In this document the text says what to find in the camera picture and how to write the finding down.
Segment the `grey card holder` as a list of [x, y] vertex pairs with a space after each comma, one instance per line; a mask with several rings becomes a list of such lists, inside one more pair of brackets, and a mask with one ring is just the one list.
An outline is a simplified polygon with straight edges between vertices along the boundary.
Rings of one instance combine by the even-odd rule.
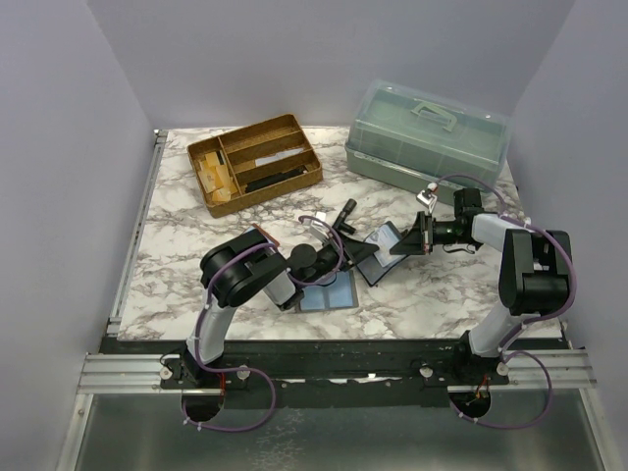
[[301, 313], [323, 312], [350, 309], [359, 306], [357, 289], [353, 274], [338, 272], [326, 284], [307, 287], [303, 290], [297, 311]]

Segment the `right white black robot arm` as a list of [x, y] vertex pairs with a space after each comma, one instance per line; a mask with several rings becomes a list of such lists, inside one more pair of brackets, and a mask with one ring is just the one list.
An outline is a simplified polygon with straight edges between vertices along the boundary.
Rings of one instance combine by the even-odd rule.
[[558, 317], [574, 300], [570, 238], [563, 231], [534, 229], [489, 212], [477, 188], [453, 194], [454, 219], [438, 221], [430, 211], [417, 213], [413, 226], [390, 249], [392, 255], [428, 255], [436, 245], [487, 245], [501, 254], [498, 303], [457, 342], [451, 372], [471, 385], [487, 373], [528, 326]]

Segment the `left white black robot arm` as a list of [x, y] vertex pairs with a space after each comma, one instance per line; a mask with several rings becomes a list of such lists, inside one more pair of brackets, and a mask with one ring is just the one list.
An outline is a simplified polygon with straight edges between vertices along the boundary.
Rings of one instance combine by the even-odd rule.
[[261, 230], [251, 229], [208, 251], [200, 261], [203, 304], [185, 341], [183, 374], [196, 387], [210, 386], [236, 310], [263, 291], [282, 310], [295, 306], [304, 290], [333, 283], [379, 250], [332, 230], [320, 249], [299, 244], [288, 257]]

